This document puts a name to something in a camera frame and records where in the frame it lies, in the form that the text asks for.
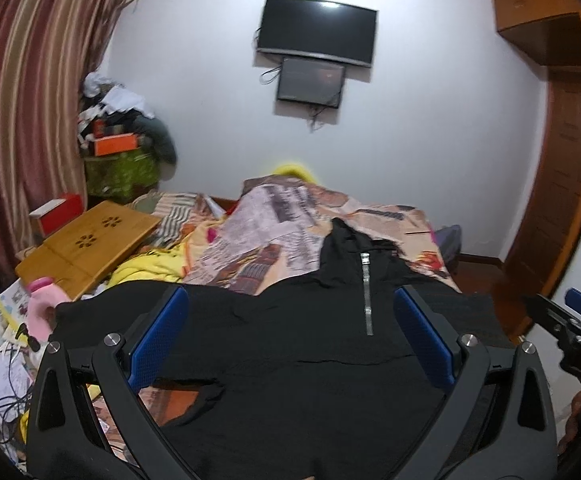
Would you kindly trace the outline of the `black zip hoodie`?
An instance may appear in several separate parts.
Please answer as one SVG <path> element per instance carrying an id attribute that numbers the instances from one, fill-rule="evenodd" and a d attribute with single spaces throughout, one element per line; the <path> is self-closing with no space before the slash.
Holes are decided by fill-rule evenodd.
<path id="1" fill-rule="evenodd" d="M 458 333 L 508 346 L 489 297 L 416 273 L 388 240 L 336 221 L 312 273 L 257 296 L 187 287 L 190 314 L 157 382 L 199 395 L 164 435 L 204 479 L 387 478 L 443 399 L 393 314 L 407 284 Z"/>

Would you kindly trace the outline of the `pile of clothes on box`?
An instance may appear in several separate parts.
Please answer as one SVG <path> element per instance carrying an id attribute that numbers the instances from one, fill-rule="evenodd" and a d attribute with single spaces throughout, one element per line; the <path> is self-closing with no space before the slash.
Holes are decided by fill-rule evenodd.
<path id="1" fill-rule="evenodd" d="M 82 96 L 83 110 L 78 116 L 77 139 L 83 154 L 95 156 L 93 143 L 102 136 L 134 133 L 138 136 L 138 148 L 152 153 L 158 162 L 176 166 L 178 154 L 170 132 L 148 106 L 144 96 L 100 72 L 85 76 Z"/>

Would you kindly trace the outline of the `pink plastic bottle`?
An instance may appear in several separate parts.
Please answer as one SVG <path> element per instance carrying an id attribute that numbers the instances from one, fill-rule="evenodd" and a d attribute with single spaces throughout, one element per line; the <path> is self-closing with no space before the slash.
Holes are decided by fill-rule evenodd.
<path id="1" fill-rule="evenodd" d="M 28 285 L 27 327 L 30 336 L 45 342 L 56 326 L 55 310 L 70 302 L 66 292 L 52 278 L 38 278 Z"/>

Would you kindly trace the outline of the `wooden lap desk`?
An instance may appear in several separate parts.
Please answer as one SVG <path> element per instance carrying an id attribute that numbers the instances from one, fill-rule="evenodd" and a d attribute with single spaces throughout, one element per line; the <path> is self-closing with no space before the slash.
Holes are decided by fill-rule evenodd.
<path id="1" fill-rule="evenodd" d="M 44 240 L 16 266 L 16 274 L 26 285 L 51 278 L 76 300 L 128 258 L 159 222 L 152 214 L 106 200 Z"/>

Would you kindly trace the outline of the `newspaper car print bedsheet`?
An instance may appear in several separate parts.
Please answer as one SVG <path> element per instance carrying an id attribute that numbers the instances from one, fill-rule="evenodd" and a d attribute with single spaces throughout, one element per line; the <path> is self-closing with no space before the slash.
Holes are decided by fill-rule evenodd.
<path id="1" fill-rule="evenodd" d="M 388 240 L 414 272 L 459 292 L 425 215 L 409 206 L 364 206 L 348 195 L 296 179 L 252 182 L 194 269 L 178 284 L 257 296 L 314 272 L 336 221 L 373 240 Z"/>

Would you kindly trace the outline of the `yellow blanket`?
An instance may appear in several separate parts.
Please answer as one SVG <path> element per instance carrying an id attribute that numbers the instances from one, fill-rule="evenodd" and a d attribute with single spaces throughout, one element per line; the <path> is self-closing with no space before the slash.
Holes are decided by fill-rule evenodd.
<path id="1" fill-rule="evenodd" d="M 223 223 L 223 219 L 186 222 L 176 243 L 167 248 L 150 248 L 124 261 L 110 275 L 107 287 L 133 281 L 182 283 Z"/>

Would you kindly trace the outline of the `red white box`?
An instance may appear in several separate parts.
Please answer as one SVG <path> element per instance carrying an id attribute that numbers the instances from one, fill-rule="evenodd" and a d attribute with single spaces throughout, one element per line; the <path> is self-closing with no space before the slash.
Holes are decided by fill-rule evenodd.
<path id="1" fill-rule="evenodd" d="M 29 214 L 33 233 L 43 238 L 48 237 L 79 217 L 83 211 L 82 197 L 78 194 L 64 194 L 49 200 Z"/>

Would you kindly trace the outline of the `yellow headboard object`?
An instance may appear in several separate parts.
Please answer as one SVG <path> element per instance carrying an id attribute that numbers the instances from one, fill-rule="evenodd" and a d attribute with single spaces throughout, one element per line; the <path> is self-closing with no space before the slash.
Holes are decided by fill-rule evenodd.
<path id="1" fill-rule="evenodd" d="M 307 183 L 317 183 L 313 174 L 307 168 L 296 162 L 287 162 L 287 164 L 277 166 L 273 170 L 273 174 L 280 177 L 296 178 Z"/>

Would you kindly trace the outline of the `striped pillow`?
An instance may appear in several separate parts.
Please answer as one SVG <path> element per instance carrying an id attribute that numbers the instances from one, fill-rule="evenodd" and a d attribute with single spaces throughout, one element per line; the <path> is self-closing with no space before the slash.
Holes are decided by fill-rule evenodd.
<path id="1" fill-rule="evenodd" d="M 150 191 L 135 198 L 129 207 L 151 214 L 159 219 L 156 229 L 147 237 L 148 246 L 164 248 L 182 237 L 182 229 L 202 204 L 202 196 L 196 193 L 169 193 Z"/>

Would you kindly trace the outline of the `green patterned storage box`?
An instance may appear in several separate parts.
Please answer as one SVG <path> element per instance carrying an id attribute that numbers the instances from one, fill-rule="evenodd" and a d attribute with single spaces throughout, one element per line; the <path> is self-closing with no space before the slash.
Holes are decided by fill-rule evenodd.
<path id="1" fill-rule="evenodd" d="M 133 202 L 159 183 L 160 169 L 154 155 L 141 150 L 84 159 L 86 189 L 89 196 Z"/>

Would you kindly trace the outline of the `wooden wardrobe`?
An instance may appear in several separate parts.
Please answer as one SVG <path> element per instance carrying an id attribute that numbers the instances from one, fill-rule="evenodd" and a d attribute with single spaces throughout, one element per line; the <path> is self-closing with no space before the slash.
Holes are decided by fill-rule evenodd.
<path id="1" fill-rule="evenodd" d="M 547 73 L 539 166 L 504 271 L 520 296 L 549 296 L 581 238 L 581 0 L 493 3 L 499 34 Z"/>

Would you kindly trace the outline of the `orange shoe box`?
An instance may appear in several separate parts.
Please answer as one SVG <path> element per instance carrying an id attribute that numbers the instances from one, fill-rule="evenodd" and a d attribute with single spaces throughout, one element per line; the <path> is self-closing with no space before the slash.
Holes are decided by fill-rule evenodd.
<path id="1" fill-rule="evenodd" d="M 95 156 L 108 156 L 138 148 L 138 136 L 134 133 L 115 134 L 114 136 L 102 136 L 93 143 Z"/>

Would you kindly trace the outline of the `red striped curtain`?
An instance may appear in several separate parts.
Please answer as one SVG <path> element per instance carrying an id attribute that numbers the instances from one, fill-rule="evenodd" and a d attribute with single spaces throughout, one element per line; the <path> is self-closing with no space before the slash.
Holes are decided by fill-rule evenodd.
<path id="1" fill-rule="evenodd" d="M 81 84 L 124 0 L 0 0 L 0 289 L 32 243 L 30 211 L 84 195 Z"/>

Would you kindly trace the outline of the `small black wall monitor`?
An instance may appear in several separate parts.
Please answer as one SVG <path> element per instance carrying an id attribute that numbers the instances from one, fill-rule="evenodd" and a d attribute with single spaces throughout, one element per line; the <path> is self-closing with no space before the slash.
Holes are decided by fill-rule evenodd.
<path id="1" fill-rule="evenodd" d="M 283 58 L 276 97 L 280 101 L 338 108 L 344 85 L 343 65 L 310 58 Z"/>

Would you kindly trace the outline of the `large black wall television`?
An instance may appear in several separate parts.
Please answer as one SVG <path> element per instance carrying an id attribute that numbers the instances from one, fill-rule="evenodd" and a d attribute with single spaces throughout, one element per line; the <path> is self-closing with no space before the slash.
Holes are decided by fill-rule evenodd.
<path id="1" fill-rule="evenodd" d="M 259 27 L 261 53 L 373 65 L 378 12 L 325 0 L 266 0 Z"/>

